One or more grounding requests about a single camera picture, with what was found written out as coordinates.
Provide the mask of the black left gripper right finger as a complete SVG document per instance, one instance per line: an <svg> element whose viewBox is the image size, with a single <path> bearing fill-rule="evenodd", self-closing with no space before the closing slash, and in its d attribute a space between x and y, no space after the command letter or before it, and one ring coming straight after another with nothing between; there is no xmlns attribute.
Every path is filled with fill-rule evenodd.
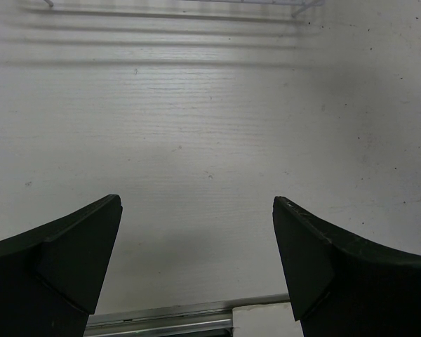
<svg viewBox="0 0 421 337"><path fill-rule="evenodd" d="M273 205L293 315L305 336L421 336L421 256Z"/></svg>

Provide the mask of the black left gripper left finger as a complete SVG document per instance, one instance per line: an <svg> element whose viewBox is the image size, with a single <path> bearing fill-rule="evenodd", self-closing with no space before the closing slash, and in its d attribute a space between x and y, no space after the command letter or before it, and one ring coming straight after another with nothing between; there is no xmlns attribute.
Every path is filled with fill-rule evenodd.
<svg viewBox="0 0 421 337"><path fill-rule="evenodd" d="M0 336L82 336L95 313L122 215L109 194L0 241Z"/></svg>

